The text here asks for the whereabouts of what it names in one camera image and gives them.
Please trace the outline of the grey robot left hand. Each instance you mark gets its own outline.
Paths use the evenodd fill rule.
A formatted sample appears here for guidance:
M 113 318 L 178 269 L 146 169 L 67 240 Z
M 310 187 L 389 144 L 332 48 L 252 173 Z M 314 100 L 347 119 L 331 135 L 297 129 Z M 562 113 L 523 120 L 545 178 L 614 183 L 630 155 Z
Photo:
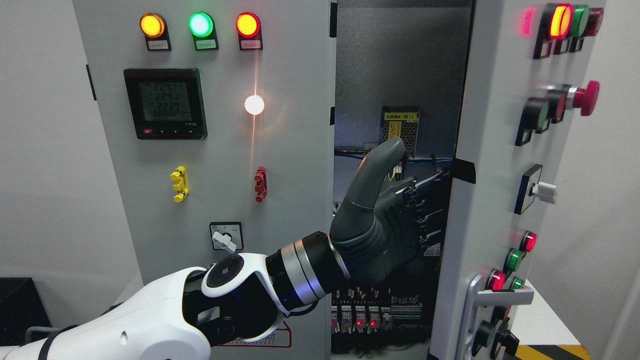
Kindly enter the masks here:
M 405 178 L 382 190 L 404 149 L 394 137 L 363 158 L 330 227 L 334 248 L 361 286 L 380 284 L 445 239 L 450 169 Z

